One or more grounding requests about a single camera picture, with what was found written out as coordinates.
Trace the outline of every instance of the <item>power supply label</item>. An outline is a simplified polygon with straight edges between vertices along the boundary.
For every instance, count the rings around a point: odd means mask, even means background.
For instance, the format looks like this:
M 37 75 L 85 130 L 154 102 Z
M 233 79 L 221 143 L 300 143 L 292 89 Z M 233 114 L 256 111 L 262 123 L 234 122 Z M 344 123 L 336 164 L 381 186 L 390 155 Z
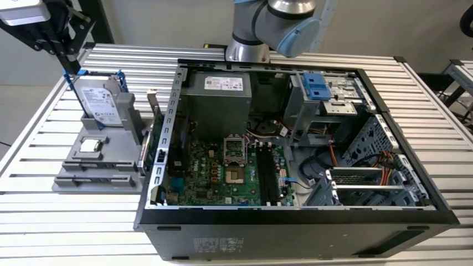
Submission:
M 83 94 L 93 118 L 105 126 L 121 126 L 112 93 L 104 88 L 84 88 Z
M 242 249 L 242 237 L 196 237 L 193 247 L 197 253 L 237 253 Z
M 242 78 L 226 78 L 222 76 L 208 76 L 205 78 L 205 90 L 234 90 L 242 91 Z

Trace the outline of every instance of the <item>open computer tower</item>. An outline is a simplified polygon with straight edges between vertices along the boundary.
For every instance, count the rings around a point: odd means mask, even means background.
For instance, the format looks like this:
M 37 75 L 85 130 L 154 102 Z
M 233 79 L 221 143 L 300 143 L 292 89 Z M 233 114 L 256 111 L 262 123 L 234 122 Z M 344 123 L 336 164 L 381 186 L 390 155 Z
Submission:
M 164 260 L 388 257 L 456 224 L 364 70 L 178 60 L 136 217 Z

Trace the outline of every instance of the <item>ram slot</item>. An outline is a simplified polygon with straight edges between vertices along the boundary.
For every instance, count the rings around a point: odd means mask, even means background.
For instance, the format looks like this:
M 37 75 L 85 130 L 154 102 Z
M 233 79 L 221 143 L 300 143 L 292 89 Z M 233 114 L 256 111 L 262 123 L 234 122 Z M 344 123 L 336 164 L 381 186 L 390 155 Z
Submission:
M 268 204 L 269 202 L 269 204 L 274 206 L 278 201 L 278 188 L 270 147 L 262 146 L 257 148 L 256 161 L 258 168 L 261 204 Z

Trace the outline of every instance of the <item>blue drive bay latch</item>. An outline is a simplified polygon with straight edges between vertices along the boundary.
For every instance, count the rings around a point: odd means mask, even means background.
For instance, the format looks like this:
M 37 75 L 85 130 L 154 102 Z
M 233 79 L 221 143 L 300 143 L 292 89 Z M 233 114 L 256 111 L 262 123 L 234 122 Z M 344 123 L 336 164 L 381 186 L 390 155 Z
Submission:
M 305 91 L 308 93 L 308 98 L 310 100 L 324 100 L 328 101 L 332 98 L 330 89 L 326 86 L 325 79 L 320 73 L 304 73 L 302 83 Z

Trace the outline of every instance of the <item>aluminum work table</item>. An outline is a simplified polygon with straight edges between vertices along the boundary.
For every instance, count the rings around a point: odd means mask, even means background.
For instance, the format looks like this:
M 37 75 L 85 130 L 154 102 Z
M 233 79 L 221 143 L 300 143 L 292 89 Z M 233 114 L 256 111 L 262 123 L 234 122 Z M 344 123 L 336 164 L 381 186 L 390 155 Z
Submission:
M 126 74 L 136 108 L 150 116 L 146 91 L 166 109 L 177 58 L 222 60 L 221 49 L 96 45 L 84 69 Z M 362 68 L 405 137 L 461 221 L 461 226 L 388 259 L 189 262 L 193 265 L 473 265 L 473 136 L 406 63 L 393 57 L 304 54 L 272 62 Z M 0 162 L 0 265 L 169 265 L 132 225 L 138 195 L 60 195 L 52 192 L 77 137 L 81 117 L 61 79 Z

